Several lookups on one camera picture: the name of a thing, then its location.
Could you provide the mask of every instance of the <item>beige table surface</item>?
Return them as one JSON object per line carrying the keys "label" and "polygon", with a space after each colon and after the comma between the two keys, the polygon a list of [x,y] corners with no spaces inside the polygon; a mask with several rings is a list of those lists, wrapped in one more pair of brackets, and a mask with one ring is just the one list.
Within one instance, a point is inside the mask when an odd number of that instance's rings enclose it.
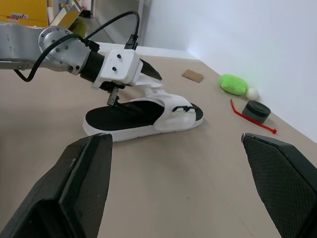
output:
{"label": "beige table surface", "polygon": [[[200,106],[197,128],[117,142],[100,238],[280,237],[254,185],[241,134],[294,144],[317,165],[317,146],[275,115],[277,135],[235,115],[218,75],[196,60],[144,57],[168,91]],[[186,69],[205,76],[185,79]],[[123,101],[139,93],[120,92]],[[0,230],[64,148],[84,137],[85,113],[108,94],[69,73],[40,69],[30,83],[0,71]],[[233,97],[241,111],[245,101]]]}

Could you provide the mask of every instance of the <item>slide sandal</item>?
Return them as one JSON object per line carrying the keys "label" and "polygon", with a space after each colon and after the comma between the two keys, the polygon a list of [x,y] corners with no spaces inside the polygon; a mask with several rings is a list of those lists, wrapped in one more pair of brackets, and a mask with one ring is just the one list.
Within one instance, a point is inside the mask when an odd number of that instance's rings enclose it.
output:
{"label": "slide sandal", "polygon": [[113,141],[182,131],[203,121],[203,111],[185,98],[154,93],[117,107],[101,107],[86,114],[83,128],[88,135],[109,133]]}

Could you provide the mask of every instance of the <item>red zip tie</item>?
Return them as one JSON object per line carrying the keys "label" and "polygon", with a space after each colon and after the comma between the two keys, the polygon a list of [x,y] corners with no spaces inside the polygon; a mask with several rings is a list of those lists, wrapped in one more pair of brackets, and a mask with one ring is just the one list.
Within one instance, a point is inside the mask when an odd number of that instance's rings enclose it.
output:
{"label": "red zip tie", "polygon": [[272,128],[266,126],[266,125],[263,125],[263,124],[259,123],[258,121],[256,121],[256,120],[254,120],[254,119],[252,119],[252,118],[250,118],[250,117],[248,117],[248,116],[246,116],[246,115],[243,115],[242,113],[238,112],[238,111],[234,108],[233,100],[232,100],[232,99],[230,99],[230,103],[231,103],[231,107],[232,107],[232,109],[233,109],[233,111],[234,111],[235,114],[237,114],[237,115],[241,116],[242,118],[244,118],[244,119],[246,119],[246,120],[248,120],[248,121],[254,123],[255,125],[258,125],[258,126],[260,126],[260,127],[263,127],[263,128],[265,128],[265,129],[271,131],[273,134],[276,134],[276,133],[277,133],[277,130],[276,130],[276,129],[272,129]]}

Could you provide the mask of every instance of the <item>green plush toy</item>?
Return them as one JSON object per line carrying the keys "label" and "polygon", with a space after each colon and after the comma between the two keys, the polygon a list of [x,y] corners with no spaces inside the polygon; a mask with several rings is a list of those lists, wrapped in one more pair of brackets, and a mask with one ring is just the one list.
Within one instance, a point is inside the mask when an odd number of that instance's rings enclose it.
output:
{"label": "green plush toy", "polygon": [[248,90],[248,84],[242,78],[232,75],[224,74],[219,79],[221,88],[234,95],[243,95]]}

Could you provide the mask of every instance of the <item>cardboard piece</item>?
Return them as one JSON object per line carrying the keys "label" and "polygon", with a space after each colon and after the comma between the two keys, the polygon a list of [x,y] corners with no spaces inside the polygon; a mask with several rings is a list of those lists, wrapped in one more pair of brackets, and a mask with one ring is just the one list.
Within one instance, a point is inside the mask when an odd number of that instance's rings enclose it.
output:
{"label": "cardboard piece", "polygon": [[196,73],[196,72],[194,72],[194,71],[192,71],[190,69],[186,70],[182,74],[182,76],[185,77],[185,78],[191,79],[191,80],[193,80],[195,82],[198,82],[198,83],[200,83],[202,81],[203,77],[204,77],[202,74]]}

